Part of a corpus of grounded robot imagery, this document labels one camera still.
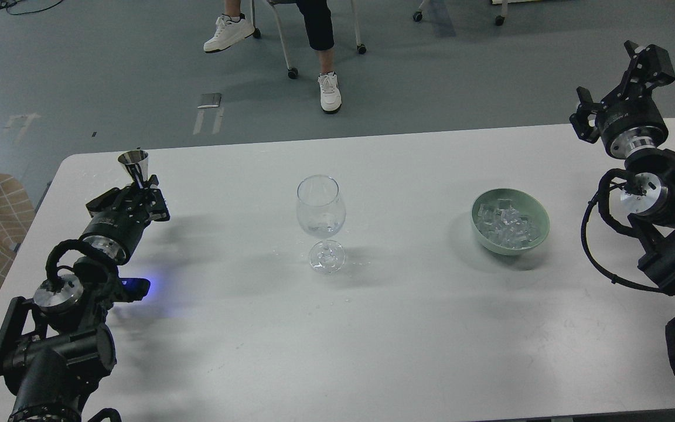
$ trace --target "wine glass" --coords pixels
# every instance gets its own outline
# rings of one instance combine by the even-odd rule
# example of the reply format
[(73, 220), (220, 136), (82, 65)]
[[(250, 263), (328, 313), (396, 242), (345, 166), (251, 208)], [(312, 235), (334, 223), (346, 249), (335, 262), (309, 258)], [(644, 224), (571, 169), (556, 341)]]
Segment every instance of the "wine glass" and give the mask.
[(340, 270), (345, 262), (343, 246), (332, 237), (345, 223), (345, 203), (340, 187), (330, 176), (316, 174), (298, 184), (296, 216), (304, 232), (322, 239), (309, 251), (309, 264), (322, 274)]

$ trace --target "shoe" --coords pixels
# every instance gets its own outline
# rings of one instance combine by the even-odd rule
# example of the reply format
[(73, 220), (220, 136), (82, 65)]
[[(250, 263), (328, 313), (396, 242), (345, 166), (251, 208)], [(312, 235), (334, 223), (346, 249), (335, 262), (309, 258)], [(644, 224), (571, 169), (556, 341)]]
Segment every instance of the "shoe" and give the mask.
[(220, 15), (215, 21), (215, 35), (204, 43), (205, 53), (217, 53), (223, 51), (228, 47), (235, 45), (238, 41), (254, 34), (254, 25), (244, 19), (244, 14), (241, 14), (241, 19), (238, 22), (231, 21), (231, 16)]
[(316, 80), (319, 82), (319, 99), (322, 103), (322, 110), (327, 114), (337, 113), (340, 106), (343, 105), (343, 98), (338, 89), (338, 76), (335, 72), (321, 74)]

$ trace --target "cable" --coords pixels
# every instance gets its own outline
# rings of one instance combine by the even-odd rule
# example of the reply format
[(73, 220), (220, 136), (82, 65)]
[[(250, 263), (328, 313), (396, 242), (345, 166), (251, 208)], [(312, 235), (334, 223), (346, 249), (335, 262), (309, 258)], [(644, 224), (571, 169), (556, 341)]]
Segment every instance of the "cable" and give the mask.
[(64, 0), (59, 0), (58, 2), (56, 2), (56, 3), (54, 3), (53, 5), (49, 6), (48, 8), (40, 9), (39, 11), (30, 11), (30, 12), (22, 12), (22, 13), (12, 13), (11, 11), (9, 11), (11, 7), (13, 7), (13, 6), (16, 5), (17, 3), (21, 3), (21, 2), (24, 2), (24, 0), (15, 0), (14, 3), (12, 3), (11, 5), (8, 5), (7, 7), (5, 7), (5, 10), (7, 11), (7, 14), (10, 14), (10, 15), (12, 15), (12, 16), (22, 16), (22, 15), (29, 15), (29, 14), (33, 14), (33, 13), (39, 13), (39, 12), (47, 11), (47, 10), (49, 10), (49, 9), (51, 9), (51, 8), (55, 8), (56, 6), (60, 5), (61, 2), (64, 2)]
[[(623, 183), (617, 183), (612, 185), (609, 189), (608, 192), (610, 193), (611, 190), (614, 189), (619, 189), (623, 188), (624, 184)], [(587, 245), (587, 222), (590, 219), (590, 213), (592, 213), (592, 209), (595, 208), (595, 205), (598, 203), (598, 196), (601, 194), (600, 190), (595, 192), (595, 195), (592, 196), (592, 199), (588, 201), (587, 203), (587, 208), (585, 209), (585, 214), (582, 218), (582, 224), (581, 227), (579, 227), (579, 240), (582, 243), (582, 249), (585, 251), (585, 254), (587, 256), (587, 259), (590, 261), (590, 264), (592, 264), (593, 267), (595, 267), (598, 272), (606, 276), (609, 280), (611, 280), (612, 284), (618, 283), (619, 285), (628, 287), (628, 288), (634, 288), (635, 290), (641, 290), (641, 291), (649, 291), (653, 293), (664, 293), (661, 291), (659, 288), (654, 288), (651, 286), (646, 286), (646, 285), (641, 285), (639, 283), (634, 283), (634, 281), (629, 281), (626, 278), (622, 278), (614, 273), (612, 273), (609, 270), (606, 270), (605, 268), (602, 267), (602, 265), (598, 264), (597, 261), (595, 261), (595, 257), (592, 256), (592, 253), (590, 253), (590, 248)]]

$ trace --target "ice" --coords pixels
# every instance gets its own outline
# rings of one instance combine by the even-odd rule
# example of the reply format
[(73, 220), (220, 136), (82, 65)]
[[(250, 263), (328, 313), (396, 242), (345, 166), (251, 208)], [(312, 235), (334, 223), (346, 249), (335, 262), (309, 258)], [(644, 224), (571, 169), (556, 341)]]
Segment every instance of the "ice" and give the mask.
[(498, 209), (509, 209), (512, 208), (512, 200), (499, 198), (496, 200), (496, 208)]
[(475, 222), (488, 240), (508, 249), (527, 248), (541, 236), (541, 230), (533, 224), (531, 217), (522, 214), (508, 199), (498, 198), (480, 204)]
[(502, 222), (504, 224), (517, 224), (520, 221), (520, 212), (515, 208), (502, 209)]

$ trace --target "green bowl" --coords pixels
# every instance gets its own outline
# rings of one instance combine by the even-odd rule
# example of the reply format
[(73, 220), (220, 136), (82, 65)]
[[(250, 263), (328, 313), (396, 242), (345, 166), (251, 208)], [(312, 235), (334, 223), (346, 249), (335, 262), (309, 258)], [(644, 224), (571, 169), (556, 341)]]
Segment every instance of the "green bowl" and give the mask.
[[(530, 216), (530, 221), (537, 225), (538, 229), (541, 230), (541, 236), (533, 240), (533, 242), (531, 242), (527, 247), (517, 249), (497, 245), (496, 243), (488, 240), (488, 238), (480, 232), (479, 228), (476, 227), (476, 216), (478, 215), (480, 204), (491, 203), (498, 200), (499, 198), (512, 200), (512, 206), (515, 209), (520, 211), (522, 214)], [(536, 246), (540, 245), (544, 240), (546, 240), (548, 231), (551, 228), (551, 222), (549, 222), (546, 208), (543, 208), (540, 202), (525, 192), (507, 188), (489, 190), (488, 192), (484, 192), (476, 198), (471, 208), (471, 225), (473, 227), (473, 233), (476, 236), (476, 240), (479, 241), (479, 243), (482, 244), (486, 249), (495, 252), (496, 254), (501, 254), (502, 256), (519, 256), (519, 254), (523, 254), (536, 248)]]

